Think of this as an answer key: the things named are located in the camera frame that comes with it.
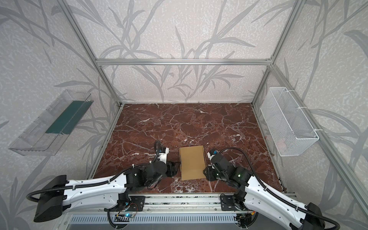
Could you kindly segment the brown cardboard box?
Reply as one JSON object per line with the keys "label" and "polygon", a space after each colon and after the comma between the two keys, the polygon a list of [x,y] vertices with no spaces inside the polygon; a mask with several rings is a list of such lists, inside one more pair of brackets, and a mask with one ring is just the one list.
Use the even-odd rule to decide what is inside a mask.
{"label": "brown cardboard box", "polygon": [[180,169],[183,181],[205,179],[203,171],[206,168],[203,146],[180,148]]}

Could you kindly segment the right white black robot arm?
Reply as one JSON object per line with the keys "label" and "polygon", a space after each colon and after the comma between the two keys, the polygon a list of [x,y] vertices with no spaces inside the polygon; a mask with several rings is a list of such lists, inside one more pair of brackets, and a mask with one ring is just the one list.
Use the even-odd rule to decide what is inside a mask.
{"label": "right white black robot arm", "polygon": [[239,211],[250,210],[278,223],[287,230],[325,230],[326,223],[333,230],[340,229],[336,221],[324,217],[313,203],[298,202],[265,184],[254,172],[232,165],[220,152],[212,149],[207,154],[210,160],[203,174],[209,181],[224,181],[236,189],[233,195],[221,195],[223,204]]}

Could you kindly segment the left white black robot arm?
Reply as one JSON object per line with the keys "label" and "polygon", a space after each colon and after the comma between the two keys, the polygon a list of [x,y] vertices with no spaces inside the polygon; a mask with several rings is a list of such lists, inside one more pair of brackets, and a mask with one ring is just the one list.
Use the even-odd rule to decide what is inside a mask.
{"label": "left white black robot arm", "polygon": [[155,161],[90,180],[68,180],[66,175],[60,175],[26,198],[37,204],[34,222],[50,221],[77,209],[121,211],[132,202],[129,194],[155,188],[162,179],[174,177],[178,169],[178,162]]}

